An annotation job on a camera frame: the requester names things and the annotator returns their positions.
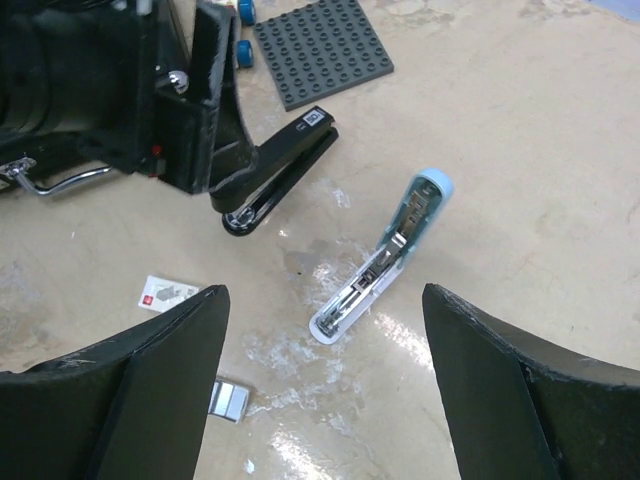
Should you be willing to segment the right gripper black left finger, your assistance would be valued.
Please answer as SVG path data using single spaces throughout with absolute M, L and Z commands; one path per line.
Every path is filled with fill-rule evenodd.
M 205 288 L 75 352 L 1 375 L 5 479 L 190 479 L 230 296 Z

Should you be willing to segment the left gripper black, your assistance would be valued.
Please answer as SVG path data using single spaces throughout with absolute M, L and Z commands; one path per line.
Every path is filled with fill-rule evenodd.
M 237 189 L 258 163 L 239 105 L 238 26 L 230 7 L 198 2 L 188 45 L 174 2 L 2 2 L 2 163 L 82 156 L 134 173 L 154 143 L 161 181 Z

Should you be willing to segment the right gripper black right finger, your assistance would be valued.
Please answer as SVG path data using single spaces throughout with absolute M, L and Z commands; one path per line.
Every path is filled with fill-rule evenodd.
M 636 479 L 639 373 L 428 283 L 422 307 L 463 479 Z

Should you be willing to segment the black stapler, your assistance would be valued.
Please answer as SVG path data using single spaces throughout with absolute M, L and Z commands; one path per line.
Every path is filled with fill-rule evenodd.
M 338 137 L 335 118 L 316 105 L 254 146 L 250 166 L 210 193 L 224 229 L 236 237 L 251 234 Z

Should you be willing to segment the staple box tray with staples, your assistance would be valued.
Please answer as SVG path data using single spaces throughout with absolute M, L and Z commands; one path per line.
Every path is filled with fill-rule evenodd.
M 212 390 L 208 414 L 238 423 L 244 417 L 249 397 L 248 387 L 217 379 Z

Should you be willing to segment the white staple box sleeve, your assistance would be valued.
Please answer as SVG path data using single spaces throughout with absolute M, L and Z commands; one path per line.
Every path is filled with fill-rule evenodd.
M 157 313 L 164 313 L 200 291 L 192 286 L 149 275 L 138 301 L 138 306 Z

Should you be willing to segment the light blue stapler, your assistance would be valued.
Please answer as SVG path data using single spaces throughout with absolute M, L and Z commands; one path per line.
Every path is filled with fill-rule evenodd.
M 403 272 L 454 193 L 452 180 L 427 168 L 410 181 L 374 253 L 309 321 L 311 335 L 332 345 Z

